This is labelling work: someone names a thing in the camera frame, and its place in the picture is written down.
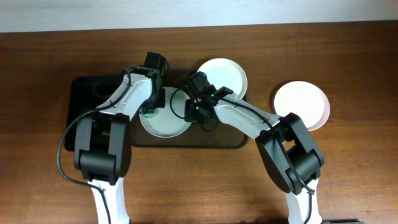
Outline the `green scrubbing sponge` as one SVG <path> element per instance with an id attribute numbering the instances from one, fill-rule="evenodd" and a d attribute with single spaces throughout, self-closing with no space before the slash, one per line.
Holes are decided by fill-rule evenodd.
<path id="1" fill-rule="evenodd" d="M 144 116 L 147 118 L 152 118 L 152 117 L 156 116 L 158 113 L 159 113 L 159 110 L 157 108 L 150 109 L 150 110 L 147 110 L 147 112 L 144 114 Z"/>

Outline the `pale blue plate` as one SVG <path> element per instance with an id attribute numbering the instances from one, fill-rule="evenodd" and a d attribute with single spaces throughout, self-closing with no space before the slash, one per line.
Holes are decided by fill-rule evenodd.
<path id="1" fill-rule="evenodd" d="M 159 113 L 147 118 L 143 114 L 139 115 L 140 122 L 144 129 L 153 136 L 159 138 L 173 138 L 185 132 L 191 122 L 184 120 L 185 101 L 189 96 L 182 90 L 174 94 L 172 105 L 170 99 L 177 90 L 175 87 L 163 87 L 165 89 L 165 107 L 158 108 Z"/>

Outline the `white plate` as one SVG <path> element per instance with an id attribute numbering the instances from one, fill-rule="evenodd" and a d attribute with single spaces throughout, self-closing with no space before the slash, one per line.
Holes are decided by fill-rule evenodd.
<path id="1" fill-rule="evenodd" d="M 273 99 L 274 111 L 280 116 L 298 115 L 309 131 L 320 129 L 330 116 L 330 102 L 316 85 L 292 81 L 282 85 Z"/>
<path id="2" fill-rule="evenodd" d="M 233 90 L 240 98 L 243 98 L 248 88 L 248 80 L 245 71 L 236 62 L 227 58 L 214 58 L 208 60 L 198 69 L 203 72 L 209 83 L 216 89 L 223 86 Z"/>

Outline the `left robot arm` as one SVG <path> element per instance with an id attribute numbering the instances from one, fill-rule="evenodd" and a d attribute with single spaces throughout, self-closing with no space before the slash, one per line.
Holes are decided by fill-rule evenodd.
<path id="1" fill-rule="evenodd" d="M 130 223 L 124 199 L 124 177 L 131 163 L 131 120 L 140 111 L 148 114 L 165 106 L 161 89 L 167 61 L 149 52 L 143 65 L 121 72 L 118 88 L 94 109 L 79 115 L 74 166 L 81 185 L 92 190 L 99 223 Z"/>

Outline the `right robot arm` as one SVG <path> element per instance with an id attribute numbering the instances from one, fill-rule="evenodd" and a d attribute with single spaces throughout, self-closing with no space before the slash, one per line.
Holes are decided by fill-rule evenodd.
<path id="1" fill-rule="evenodd" d="M 215 88 L 203 72 L 191 75 L 186 87 L 192 98 L 185 121 L 228 124 L 255 140 L 269 177 L 285 192 L 289 223 L 322 223 L 317 185 L 325 159 L 301 118 L 260 110 L 229 88 Z"/>

